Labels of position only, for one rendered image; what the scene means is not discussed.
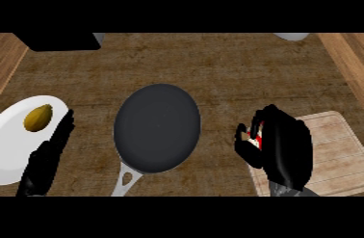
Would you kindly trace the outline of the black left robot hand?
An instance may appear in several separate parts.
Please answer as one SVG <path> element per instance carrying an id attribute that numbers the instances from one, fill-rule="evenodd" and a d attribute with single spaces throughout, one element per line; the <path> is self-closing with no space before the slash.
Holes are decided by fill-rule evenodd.
<path id="1" fill-rule="evenodd" d="M 44 197 L 47 195 L 74 127 L 74 111 L 68 110 L 50 140 L 44 141 L 29 154 L 16 193 L 18 197 Z"/>

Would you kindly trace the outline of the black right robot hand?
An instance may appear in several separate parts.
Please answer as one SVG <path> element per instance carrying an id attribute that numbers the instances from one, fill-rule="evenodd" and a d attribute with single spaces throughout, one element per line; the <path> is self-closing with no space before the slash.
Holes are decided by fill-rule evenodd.
<path id="1" fill-rule="evenodd" d="M 253 168 L 264 170 L 268 181 L 304 189 L 312 172 L 309 129 L 273 104 L 256 111 L 250 130 L 243 123 L 237 125 L 234 151 Z"/>

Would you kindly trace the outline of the pale wooden cutting board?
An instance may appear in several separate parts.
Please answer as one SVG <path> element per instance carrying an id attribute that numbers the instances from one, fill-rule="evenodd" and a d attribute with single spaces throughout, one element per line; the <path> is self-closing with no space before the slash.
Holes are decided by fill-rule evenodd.
<path id="1" fill-rule="evenodd" d="M 305 184 L 321 197 L 364 193 L 364 145 L 336 111 L 299 117 L 312 140 L 312 173 Z"/>

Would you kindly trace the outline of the dark grey frying pan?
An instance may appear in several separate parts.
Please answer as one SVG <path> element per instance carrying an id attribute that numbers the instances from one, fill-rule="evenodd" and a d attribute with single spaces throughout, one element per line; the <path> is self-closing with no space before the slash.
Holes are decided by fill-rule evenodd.
<path id="1" fill-rule="evenodd" d="M 127 98 L 113 122 L 113 144 L 121 171 L 112 196 L 122 197 L 144 174 L 175 168 L 200 136 L 199 108 L 189 93 L 153 84 Z"/>

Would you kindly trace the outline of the white plate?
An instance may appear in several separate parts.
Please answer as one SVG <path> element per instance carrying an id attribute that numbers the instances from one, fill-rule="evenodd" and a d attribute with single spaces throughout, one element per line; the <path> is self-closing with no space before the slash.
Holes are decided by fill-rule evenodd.
<path id="1" fill-rule="evenodd" d="M 53 116 L 49 125 L 38 132 L 24 128 L 28 113 L 50 104 Z M 32 96 L 13 104 L 0 113 L 0 186 L 21 181 L 31 152 L 52 138 L 68 107 L 60 99 L 50 95 Z"/>

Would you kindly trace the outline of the yellow-brown lemon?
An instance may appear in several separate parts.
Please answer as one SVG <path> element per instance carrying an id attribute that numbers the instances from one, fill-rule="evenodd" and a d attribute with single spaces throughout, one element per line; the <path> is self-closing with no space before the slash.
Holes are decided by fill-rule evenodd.
<path id="1" fill-rule="evenodd" d="M 46 104 L 35 108 L 25 116 L 22 122 L 25 130 L 29 132 L 38 132 L 40 130 L 43 130 L 52 121 L 52 117 L 53 106 L 50 104 Z"/>

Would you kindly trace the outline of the pale grey round object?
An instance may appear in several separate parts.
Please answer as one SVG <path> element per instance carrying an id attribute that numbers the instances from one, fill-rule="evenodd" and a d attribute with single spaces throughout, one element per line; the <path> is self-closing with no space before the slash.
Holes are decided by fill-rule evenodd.
<path id="1" fill-rule="evenodd" d="M 308 33 L 276 33 L 276 36 L 289 41 L 304 40 L 308 36 Z"/>

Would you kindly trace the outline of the black appliance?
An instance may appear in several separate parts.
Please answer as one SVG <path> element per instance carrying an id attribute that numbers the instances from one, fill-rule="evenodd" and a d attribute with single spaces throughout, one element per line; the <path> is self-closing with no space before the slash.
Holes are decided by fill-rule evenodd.
<path id="1" fill-rule="evenodd" d="M 16 37 L 32 51 L 99 50 L 93 33 L 16 33 Z"/>

